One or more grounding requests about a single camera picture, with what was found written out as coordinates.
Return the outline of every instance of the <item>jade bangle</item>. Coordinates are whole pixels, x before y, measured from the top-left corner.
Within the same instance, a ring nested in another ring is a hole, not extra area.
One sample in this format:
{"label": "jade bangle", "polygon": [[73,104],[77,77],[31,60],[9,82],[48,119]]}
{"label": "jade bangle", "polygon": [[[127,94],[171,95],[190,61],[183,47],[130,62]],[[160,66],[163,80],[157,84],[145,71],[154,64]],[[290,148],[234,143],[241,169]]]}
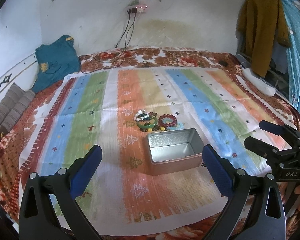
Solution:
{"label": "jade bangle", "polygon": [[140,123],[140,122],[142,122],[142,121],[137,121],[137,126],[138,126],[139,128],[143,128],[143,129],[153,128],[153,127],[155,127],[155,126],[157,125],[158,119],[157,119],[155,116],[153,116],[151,120],[154,120],[154,124],[151,124],[151,125],[142,125],[142,124]]}

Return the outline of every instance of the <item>hanging clothes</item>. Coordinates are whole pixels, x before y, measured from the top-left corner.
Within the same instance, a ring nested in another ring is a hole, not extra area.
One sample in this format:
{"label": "hanging clothes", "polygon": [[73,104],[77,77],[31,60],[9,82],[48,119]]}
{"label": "hanging clothes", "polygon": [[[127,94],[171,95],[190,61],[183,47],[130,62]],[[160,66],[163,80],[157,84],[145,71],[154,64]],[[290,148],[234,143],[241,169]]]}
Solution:
{"label": "hanging clothes", "polygon": [[289,27],[291,47],[286,50],[289,71],[289,97],[300,113],[300,2],[281,0]]}
{"label": "hanging clothes", "polygon": [[280,45],[290,47],[280,0],[246,0],[239,15],[238,31],[245,35],[244,53],[251,57],[251,68],[261,77],[270,68],[275,36]]}

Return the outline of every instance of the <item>blue stripe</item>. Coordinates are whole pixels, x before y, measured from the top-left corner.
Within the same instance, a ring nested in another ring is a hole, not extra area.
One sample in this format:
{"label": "blue stripe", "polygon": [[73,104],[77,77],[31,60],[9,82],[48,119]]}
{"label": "blue stripe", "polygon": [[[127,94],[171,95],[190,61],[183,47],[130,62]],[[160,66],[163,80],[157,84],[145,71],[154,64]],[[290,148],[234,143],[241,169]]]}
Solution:
{"label": "blue stripe", "polygon": [[214,109],[207,96],[193,85],[180,70],[166,70],[166,72],[193,105],[201,122],[209,129],[210,134],[213,135],[217,147],[220,149],[220,152],[218,152],[220,157],[227,158],[236,169],[242,168],[242,165],[244,165],[246,167],[245,170],[250,175],[259,173],[258,167],[255,166],[251,158],[247,155],[246,149],[238,137],[222,120],[220,114]]}
{"label": "blue stripe", "polygon": [[[90,76],[82,76],[77,78],[74,87],[71,89],[64,107],[61,112],[54,118],[54,126],[51,128],[52,135],[45,153],[43,153],[44,161],[42,164],[40,176],[48,176],[55,174],[58,169],[62,168],[64,163],[64,151],[66,150],[69,136],[71,133],[71,125],[74,114],[78,110],[81,97],[88,84]],[[55,196],[50,196],[53,204],[57,203]]]}

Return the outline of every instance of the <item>wall stain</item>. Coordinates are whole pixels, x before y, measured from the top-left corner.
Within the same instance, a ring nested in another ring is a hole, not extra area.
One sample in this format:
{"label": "wall stain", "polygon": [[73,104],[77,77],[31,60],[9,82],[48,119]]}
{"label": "wall stain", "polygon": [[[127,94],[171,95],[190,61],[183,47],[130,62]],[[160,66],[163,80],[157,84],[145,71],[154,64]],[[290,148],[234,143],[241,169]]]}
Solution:
{"label": "wall stain", "polygon": [[143,20],[134,29],[134,43],[147,46],[191,47],[204,40],[193,25],[172,20]]}

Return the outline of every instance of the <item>striped pillow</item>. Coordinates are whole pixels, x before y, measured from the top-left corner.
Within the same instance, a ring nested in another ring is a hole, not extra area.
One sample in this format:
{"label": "striped pillow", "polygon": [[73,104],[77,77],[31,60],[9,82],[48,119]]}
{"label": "striped pillow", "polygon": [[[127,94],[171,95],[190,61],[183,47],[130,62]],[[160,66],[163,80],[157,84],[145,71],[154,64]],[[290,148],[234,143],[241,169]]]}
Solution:
{"label": "striped pillow", "polygon": [[6,95],[0,102],[0,124],[11,111],[11,109],[18,103],[19,99],[25,92],[15,83],[9,87]]}
{"label": "striped pillow", "polygon": [[2,132],[5,135],[12,130],[12,128],[18,122],[23,112],[27,109],[34,97],[35,93],[32,90],[28,90],[24,93],[18,103],[16,103],[16,105],[10,110],[8,115],[1,123],[0,133]]}

